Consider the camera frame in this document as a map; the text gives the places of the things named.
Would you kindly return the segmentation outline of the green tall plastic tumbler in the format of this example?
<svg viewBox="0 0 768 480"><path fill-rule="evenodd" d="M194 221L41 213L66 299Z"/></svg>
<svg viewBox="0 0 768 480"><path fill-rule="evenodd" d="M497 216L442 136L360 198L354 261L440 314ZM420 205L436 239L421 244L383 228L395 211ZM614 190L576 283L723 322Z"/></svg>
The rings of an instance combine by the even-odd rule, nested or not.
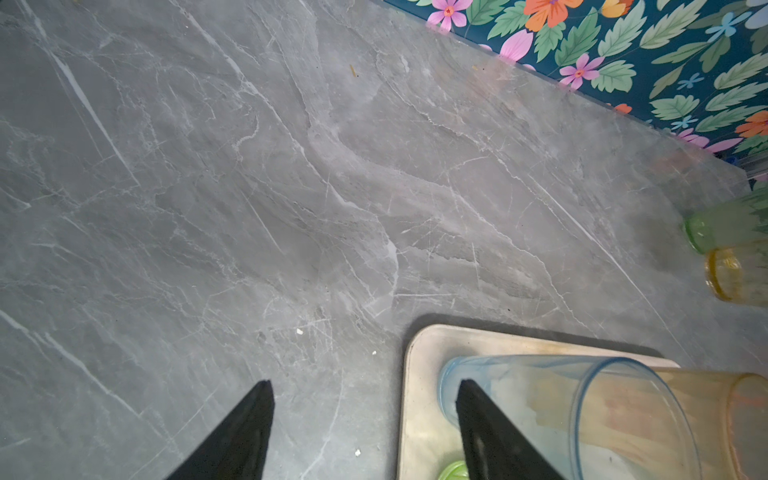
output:
<svg viewBox="0 0 768 480"><path fill-rule="evenodd" d="M469 480L469 472L466 463L458 460L450 463L437 477L438 480Z"/></svg>

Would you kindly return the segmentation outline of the blue tall plastic tumbler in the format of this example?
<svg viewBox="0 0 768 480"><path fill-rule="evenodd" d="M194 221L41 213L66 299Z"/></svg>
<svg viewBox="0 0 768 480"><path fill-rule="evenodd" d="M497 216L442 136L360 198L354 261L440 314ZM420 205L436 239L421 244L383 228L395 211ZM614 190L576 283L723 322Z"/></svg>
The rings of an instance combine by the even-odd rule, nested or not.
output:
<svg viewBox="0 0 768 480"><path fill-rule="evenodd" d="M692 431L668 385L626 357L457 357L442 368L438 399L455 402L473 380L566 479L699 479Z"/></svg>

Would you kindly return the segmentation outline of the amber short plastic cup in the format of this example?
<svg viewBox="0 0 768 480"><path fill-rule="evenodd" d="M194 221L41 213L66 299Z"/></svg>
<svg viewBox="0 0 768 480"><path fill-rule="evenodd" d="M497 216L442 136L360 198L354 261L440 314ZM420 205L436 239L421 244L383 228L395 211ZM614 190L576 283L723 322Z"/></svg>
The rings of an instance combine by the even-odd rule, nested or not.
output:
<svg viewBox="0 0 768 480"><path fill-rule="evenodd" d="M767 306L767 240L716 248L706 255L706 283L721 301Z"/></svg>

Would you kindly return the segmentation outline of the yellow tall plastic tumbler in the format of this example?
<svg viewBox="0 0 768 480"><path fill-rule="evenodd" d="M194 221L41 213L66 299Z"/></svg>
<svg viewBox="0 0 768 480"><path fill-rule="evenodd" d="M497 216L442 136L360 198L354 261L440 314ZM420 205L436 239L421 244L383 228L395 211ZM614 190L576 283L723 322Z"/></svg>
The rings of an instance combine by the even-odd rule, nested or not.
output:
<svg viewBox="0 0 768 480"><path fill-rule="evenodd" d="M767 478L767 379L657 368L691 427L704 479Z"/></svg>

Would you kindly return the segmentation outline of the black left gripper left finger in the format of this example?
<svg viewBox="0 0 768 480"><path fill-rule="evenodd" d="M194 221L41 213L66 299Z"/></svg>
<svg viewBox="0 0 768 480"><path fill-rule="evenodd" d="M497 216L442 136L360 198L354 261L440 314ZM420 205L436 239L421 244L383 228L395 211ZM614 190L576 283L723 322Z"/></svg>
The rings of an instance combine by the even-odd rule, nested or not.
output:
<svg viewBox="0 0 768 480"><path fill-rule="evenodd" d="M260 480L275 411L270 381L258 382L168 480Z"/></svg>

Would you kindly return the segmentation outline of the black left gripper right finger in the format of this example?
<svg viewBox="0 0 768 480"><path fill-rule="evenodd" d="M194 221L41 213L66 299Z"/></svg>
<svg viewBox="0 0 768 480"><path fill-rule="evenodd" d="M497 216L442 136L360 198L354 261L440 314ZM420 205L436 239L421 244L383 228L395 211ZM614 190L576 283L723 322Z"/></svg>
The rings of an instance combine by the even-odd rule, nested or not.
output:
<svg viewBox="0 0 768 480"><path fill-rule="evenodd" d="M562 477L475 381L460 383L456 412L471 480Z"/></svg>

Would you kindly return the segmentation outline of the light green short plastic cup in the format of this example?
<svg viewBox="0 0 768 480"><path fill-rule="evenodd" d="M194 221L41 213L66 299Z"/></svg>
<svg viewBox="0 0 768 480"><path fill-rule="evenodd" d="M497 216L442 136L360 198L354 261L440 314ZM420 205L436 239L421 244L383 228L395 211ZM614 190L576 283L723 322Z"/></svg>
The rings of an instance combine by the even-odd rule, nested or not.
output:
<svg viewBox="0 0 768 480"><path fill-rule="evenodd" d="M692 247L701 254L767 238L767 188L691 215L683 223Z"/></svg>

